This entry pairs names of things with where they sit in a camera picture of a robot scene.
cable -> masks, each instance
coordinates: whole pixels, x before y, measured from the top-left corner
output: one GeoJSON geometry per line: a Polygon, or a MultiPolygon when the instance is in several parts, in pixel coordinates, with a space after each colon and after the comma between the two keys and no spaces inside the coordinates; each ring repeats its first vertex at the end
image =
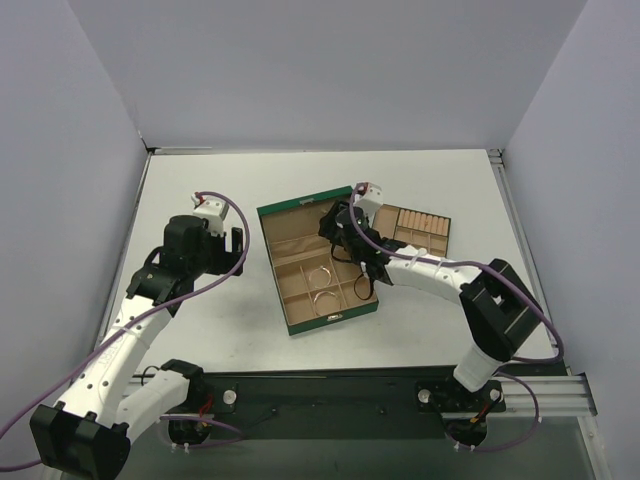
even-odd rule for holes
{"type": "Polygon", "coordinates": [[[472,450],[474,453],[503,452],[504,450],[508,450],[509,448],[513,448],[529,440],[529,438],[531,438],[531,436],[538,429],[538,425],[540,425],[540,405],[538,404],[538,398],[536,397],[536,394],[533,392],[533,389],[523,380],[519,379],[518,377],[514,377],[513,375],[509,375],[508,373],[497,372],[496,377],[504,377],[504,378],[508,378],[509,380],[513,380],[514,382],[517,382],[520,385],[522,385],[527,390],[527,392],[529,392],[529,395],[531,395],[531,399],[533,400],[533,408],[535,409],[535,414],[533,417],[533,422],[531,423],[531,427],[524,435],[522,435],[521,437],[515,440],[511,440],[510,442],[503,443],[502,445],[496,445],[495,447],[474,447],[473,449],[469,445],[465,445],[464,443],[458,442],[456,439],[454,439],[449,435],[448,430],[445,430],[445,433],[447,434],[447,436],[451,438],[451,440],[456,442],[456,445],[460,445],[465,450],[472,450]]]}
{"type": "MultiPolygon", "coordinates": [[[[18,413],[16,413],[13,417],[11,417],[7,421],[7,423],[2,427],[2,429],[0,430],[0,440],[2,440],[4,438],[4,436],[7,434],[7,432],[11,429],[11,427],[13,427],[16,424],[16,422],[18,420],[20,420],[27,413],[29,413],[29,411],[32,408],[35,408],[38,404],[42,403],[49,395],[52,395],[59,388],[65,386],[73,378],[77,377],[80,373],[82,373],[82,371],[86,368],[87,365],[89,365],[89,363],[91,363],[98,356],[100,356],[105,350],[107,350],[111,345],[113,345],[113,343],[116,340],[118,340],[122,335],[124,335],[126,333],[126,331],[128,329],[131,329],[136,323],[141,322],[142,320],[144,320],[145,318],[149,317],[150,315],[153,315],[154,313],[157,313],[157,312],[159,312],[159,311],[161,311],[161,310],[163,310],[165,308],[171,307],[172,305],[176,305],[178,303],[184,302],[185,300],[189,300],[190,298],[196,297],[196,296],[198,296],[198,295],[200,295],[202,293],[208,292],[212,288],[217,287],[221,283],[223,283],[226,280],[228,280],[229,278],[231,278],[233,276],[233,274],[238,271],[238,269],[242,266],[242,264],[247,259],[247,253],[249,251],[249,245],[251,244],[251,235],[249,233],[249,223],[247,222],[247,218],[244,216],[244,214],[240,210],[240,207],[238,207],[238,205],[236,205],[236,203],[233,200],[231,200],[230,198],[227,198],[226,196],[224,196],[224,195],[222,195],[220,193],[199,192],[196,195],[200,196],[200,197],[202,197],[202,196],[217,197],[217,198],[227,202],[229,205],[231,205],[231,207],[236,211],[236,213],[240,217],[240,220],[242,221],[242,225],[244,226],[244,232],[245,232],[245,248],[244,248],[244,251],[242,252],[242,254],[240,255],[240,258],[236,262],[236,264],[231,268],[231,270],[229,270],[229,272],[225,273],[224,275],[222,275],[221,277],[219,277],[215,281],[211,282],[209,285],[206,285],[206,286],[204,286],[204,287],[202,287],[202,288],[200,288],[198,290],[195,290],[195,291],[193,291],[191,293],[187,293],[186,295],[182,295],[181,297],[174,298],[173,300],[169,300],[168,302],[165,302],[165,303],[162,303],[162,304],[160,304],[160,305],[158,305],[156,307],[153,307],[153,308],[147,310],[146,312],[142,313],[141,315],[138,315],[133,320],[131,320],[129,323],[127,323],[124,327],[122,327],[120,330],[116,331],[116,333],[114,333],[109,338],[107,338],[104,342],[102,342],[100,344],[100,346],[98,348],[96,348],[87,358],[85,358],[82,361],[82,363],[80,363],[80,365],[78,365],[71,373],[69,373],[66,377],[64,377],[62,380],[57,382],[55,385],[51,386],[44,393],[40,394],[37,398],[35,398],[31,402],[29,402],[18,413]]],[[[32,461],[27,462],[27,463],[23,463],[23,464],[19,464],[19,465],[11,465],[9,467],[0,466],[0,472],[16,472],[18,470],[24,470],[26,468],[33,467],[35,465],[38,465],[39,463],[40,463],[40,460],[32,460],[32,461]]]]}
{"type": "Polygon", "coordinates": [[[147,372],[149,371],[150,368],[155,368],[156,370],[160,371],[160,369],[158,367],[156,367],[155,365],[149,365],[148,367],[146,367],[143,371],[142,371],[142,375],[140,376],[140,385],[142,385],[144,387],[144,379],[147,377],[147,372]]]}
{"type": "MultiPolygon", "coordinates": [[[[200,418],[200,417],[190,417],[187,415],[161,415],[160,420],[168,420],[168,421],[190,421],[190,422],[200,422],[206,423],[207,425],[211,425],[212,427],[223,428],[230,432],[233,432],[237,435],[236,438],[230,438],[229,440],[214,440],[207,443],[201,443],[200,445],[189,445],[188,449],[203,449],[203,448],[211,448],[211,447],[221,447],[222,445],[230,445],[232,443],[241,442],[246,438],[246,435],[239,428],[234,427],[233,425],[229,425],[228,423],[218,422],[212,418],[200,418]]],[[[159,431],[160,439],[172,447],[175,445],[176,447],[186,449],[184,445],[178,445],[173,442],[168,442],[167,439],[162,435],[162,431],[159,431]]]]}
{"type": "MultiPolygon", "coordinates": [[[[382,252],[385,255],[389,255],[390,257],[396,257],[396,258],[401,258],[403,260],[413,260],[414,258],[409,256],[409,255],[402,255],[396,252],[392,252],[391,250],[387,250],[386,248],[382,248],[380,245],[376,245],[376,243],[371,240],[369,237],[367,237],[364,232],[362,231],[362,228],[360,227],[360,224],[358,223],[357,219],[356,219],[356,213],[355,213],[355,209],[354,209],[354,204],[355,204],[355,199],[356,199],[356,194],[360,191],[362,191],[362,189],[367,189],[368,188],[368,184],[367,183],[358,183],[356,185],[356,187],[353,189],[353,191],[351,192],[351,197],[349,198],[349,216],[351,218],[351,223],[353,224],[356,232],[358,232],[358,235],[360,235],[360,237],[372,248],[375,248],[376,251],[378,252],[382,252]]],[[[544,363],[544,364],[553,364],[553,363],[557,363],[559,361],[562,360],[562,358],[564,357],[564,343],[562,341],[562,339],[560,338],[560,335],[558,334],[558,331],[556,330],[556,328],[553,326],[553,324],[551,323],[551,321],[549,319],[547,319],[547,317],[545,316],[544,312],[542,310],[540,310],[538,308],[538,306],[527,296],[525,295],[515,284],[513,284],[509,279],[505,278],[503,275],[501,275],[499,272],[497,272],[496,270],[494,270],[493,268],[491,268],[489,265],[485,265],[483,263],[480,262],[475,262],[472,260],[466,260],[466,261],[462,261],[462,262],[438,262],[436,260],[431,260],[430,258],[417,258],[415,259],[418,262],[421,263],[428,263],[430,265],[442,265],[444,267],[449,267],[449,268],[456,268],[456,267],[476,267],[479,268],[480,270],[482,270],[483,272],[488,273],[489,275],[491,275],[492,277],[494,277],[496,280],[500,281],[504,286],[506,286],[509,290],[511,290],[511,292],[518,297],[518,299],[523,302],[527,307],[529,307],[529,309],[536,314],[536,316],[540,319],[540,321],[544,324],[545,327],[547,327],[547,329],[551,332],[551,335],[553,335],[553,338],[556,341],[557,344],[557,348],[558,348],[558,353],[551,358],[541,358],[541,359],[536,359],[536,358],[523,358],[523,357],[513,357],[513,360],[519,361],[519,362],[523,362],[523,363],[544,363]]]]}

black mount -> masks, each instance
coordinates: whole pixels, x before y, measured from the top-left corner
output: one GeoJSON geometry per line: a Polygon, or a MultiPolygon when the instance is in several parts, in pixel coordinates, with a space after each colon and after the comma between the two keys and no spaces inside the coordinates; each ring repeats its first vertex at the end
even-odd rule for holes
{"type": "MultiPolygon", "coordinates": [[[[207,221],[193,215],[172,217],[164,229],[164,242],[149,254],[144,266],[133,274],[127,298],[139,295],[160,305],[194,290],[203,274],[229,272],[242,255],[242,229],[231,230],[231,251],[225,250],[226,234],[213,236],[207,221]]],[[[240,267],[234,275],[241,275],[240,267]]],[[[175,316],[180,304],[167,310],[175,316]]]]}
{"type": "MultiPolygon", "coordinates": [[[[518,274],[506,261],[489,266],[510,280],[540,308],[518,274]]],[[[508,362],[540,323],[538,316],[503,283],[482,272],[462,285],[462,308],[476,345],[487,355],[508,362]]]]}
{"type": "MultiPolygon", "coordinates": [[[[407,246],[406,243],[399,240],[380,237],[378,231],[369,226],[369,222],[360,207],[355,207],[354,213],[364,234],[376,245],[380,245],[392,252],[407,246]]],[[[349,202],[338,200],[333,204],[329,212],[320,219],[318,235],[329,240],[333,248],[344,248],[349,255],[347,260],[349,263],[358,266],[364,264],[367,276],[371,281],[377,280],[387,285],[392,285],[385,268],[385,265],[389,263],[389,256],[378,252],[358,235],[349,215],[349,202]]]]}
{"type": "Polygon", "coordinates": [[[95,414],[80,418],[62,408],[63,402],[39,405],[29,420],[42,463],[80,478],[116,478],[131,450],[129,425],[107,428],[95,422],[95,414]]]}

screw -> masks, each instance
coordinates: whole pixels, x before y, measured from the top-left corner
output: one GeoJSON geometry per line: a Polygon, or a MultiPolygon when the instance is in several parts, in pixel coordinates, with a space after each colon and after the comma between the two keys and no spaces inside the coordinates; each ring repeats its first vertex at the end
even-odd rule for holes
{"type": "Polygon", "coordinates": [[[423,388],[418,392],[418,400],[420,403],[429,403],[429,397],[431,397],[431,392],[426,388],[423,388]]]}
{"type": "Polygon", "coordinates": [[[222,394],[222,401],[227,405],[233,405],[234,403],[236,403],[237,398],[238,398],[238,395],[233,390],[226,390],[222,394]]]}

green box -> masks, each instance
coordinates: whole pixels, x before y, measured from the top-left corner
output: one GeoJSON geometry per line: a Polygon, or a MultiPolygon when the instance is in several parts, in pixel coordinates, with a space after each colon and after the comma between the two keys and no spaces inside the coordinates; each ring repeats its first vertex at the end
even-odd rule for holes
{"type": "MultiPolygon", "coordinates": [[[[369,282],[360,267],[331,258],[331,244],[318,236],[320,219],[351,187],[307,195],[258,208],[269,261],[289,335],[375,312],[369,282]]],[[[346,252],[336,248],[337,258],[346,252]]]]}

gray wall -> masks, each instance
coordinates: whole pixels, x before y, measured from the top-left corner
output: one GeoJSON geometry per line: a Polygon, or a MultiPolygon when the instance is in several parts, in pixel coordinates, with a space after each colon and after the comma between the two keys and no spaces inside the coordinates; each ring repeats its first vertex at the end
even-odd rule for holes
{"type": "Polygon", "coordinates": [[[553,318],[616,479],[638,478],[640,3],[590,0],[506,153],[553,318]]]}
{"type": "Polygon", "coordinates": [[[585,0],[70,0],[151,146],[503,147],[585,0]]]}
{"type": "MultiPolygon", "coordinates": [[[[4,423],[90,350],[146,154],[66,1],[2,2],[0,72],[4,423]]],[[[0,443],[35,457],[24,422],[0,443]]]]}

